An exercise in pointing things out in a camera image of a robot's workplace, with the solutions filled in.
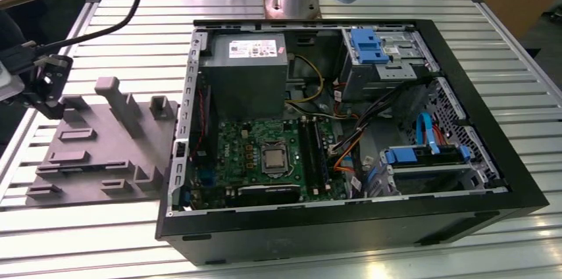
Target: aluminum extrusion table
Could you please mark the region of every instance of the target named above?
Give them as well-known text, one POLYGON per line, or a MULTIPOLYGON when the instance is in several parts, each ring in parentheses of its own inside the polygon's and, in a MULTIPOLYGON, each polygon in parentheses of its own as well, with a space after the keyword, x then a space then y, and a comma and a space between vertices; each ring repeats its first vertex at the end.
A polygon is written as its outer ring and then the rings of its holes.
MULTIPOLYGON (((71 36, 118 23, 131 3, 87 3, 71 36)), ((562 95, 486 4, 472 0, 359 0, 342 5, 322 0, 321 6, 325 18, 436 21, 550 206, 448 245, 197 268, 166 242, 154 239, 157 201, 24 207, 35 166, 46 156, 58 124, 30 110, 0 160, 0 276, 278 278, 279 272, 287 278, 562 275, 562 95)), ((122 91, 132 92, 138 101, 157 94, 182 100, 193 20, 262 16, 262 0, 143 0, 126 28, 63 50, 75 58, 66 93, 82 94, 90 103, 98 103, 103 100, 94 96, 98 77, 116 76, 122 91)))

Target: ram slot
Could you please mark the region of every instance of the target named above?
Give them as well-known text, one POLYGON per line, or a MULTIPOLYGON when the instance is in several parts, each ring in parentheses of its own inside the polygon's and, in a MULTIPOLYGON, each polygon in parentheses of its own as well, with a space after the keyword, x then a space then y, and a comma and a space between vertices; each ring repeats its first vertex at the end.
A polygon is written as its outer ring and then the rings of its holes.
POLYGON ((327 162, 326 162, 326 155, 325 155, 325 147, 322 144, 322 135, 319 133, 319 127, 318 122, 314 121, 310 123, 310 126, 313 127, 311 132, 314 133, 314 151, 317 152, 315 155, 315 166, 317 171, 322 175, 322 185, 321 188, 325 190, 327 188, 327 185, 330 183, 330 176, 327 172, 327 162))
POLYGON ((319 192, 325 190, 323 169, 326 169, 319 166, 322 164, 322 159, 319 159, 322 144, 318 141, 318 132, 315 129, 315 122, 310 118, 299 120, 299 143, 302 164, 305 167, 305 180, 307 189, 313 195, 319 194, 319 192))

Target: floor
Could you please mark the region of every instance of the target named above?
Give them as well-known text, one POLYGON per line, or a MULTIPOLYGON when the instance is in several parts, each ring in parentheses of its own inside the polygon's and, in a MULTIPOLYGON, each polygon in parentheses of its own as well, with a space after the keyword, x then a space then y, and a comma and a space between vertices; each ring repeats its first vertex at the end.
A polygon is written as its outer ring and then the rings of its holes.
MULTIPOLYGON (((46 41, 52 42, 66 38, 72 23, 79 15, 86 0, 44 0, 48 7, 40 19, 40 27, 46 34, 46 41)), ((562 24, 554 24, 542 17, 536 27, 521 39, 526 48, 541 48, 536 58, 558 87, 562 88, 562 24)), ((0 154, 10 142, 24 109, 0 106, 0 154)))
POLYGON ((536 61, 562 89, 562 23, 553 23, 544 15, 520 42, 526 48, 541 49, 536 61))

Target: metal mesh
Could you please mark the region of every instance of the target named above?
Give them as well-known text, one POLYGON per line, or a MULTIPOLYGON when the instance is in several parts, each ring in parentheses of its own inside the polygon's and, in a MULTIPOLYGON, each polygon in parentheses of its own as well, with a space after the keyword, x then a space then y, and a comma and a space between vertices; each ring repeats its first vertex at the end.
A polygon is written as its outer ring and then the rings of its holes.
POLYGON ((430 93, 425 97, 427 98, 423 106, 417 108, 415 115, 410 115, 409 118, 403 119, 402 127, 406 131, 407 141, 411 144, 415 144, 415 120, 417 115, 422 111, 427 111, 433 117, 433 120, 438 121, 438 126, 442 132, 446 135, 446 140, 450 143, 458 143, 466 145, 472 149, 474 156, 473 163, 477 164, 477 168, 484 171, 489 179, 498 178, 494 165, 492 164, 490 157, 484 148, 484 145, 480 142, 478 138, 473 138, 469 135, 469 132, 476 133, 474 129, 470 126, 460 126, 458 121, 461 117, 453 108, 454 103, 452 102, 450 96, 442 87, 442 83, 434 83, 430 86, 430 93))

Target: motherboard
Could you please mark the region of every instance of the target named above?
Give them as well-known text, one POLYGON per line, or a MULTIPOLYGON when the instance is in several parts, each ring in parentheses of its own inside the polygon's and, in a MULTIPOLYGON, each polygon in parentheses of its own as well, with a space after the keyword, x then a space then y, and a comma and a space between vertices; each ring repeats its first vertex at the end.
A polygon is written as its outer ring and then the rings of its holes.
POLYGON ((194 192, 206 209, 345 199, 345 177, 333 172, 327 118, 221 122, 215 168, 201 168, 194 192))

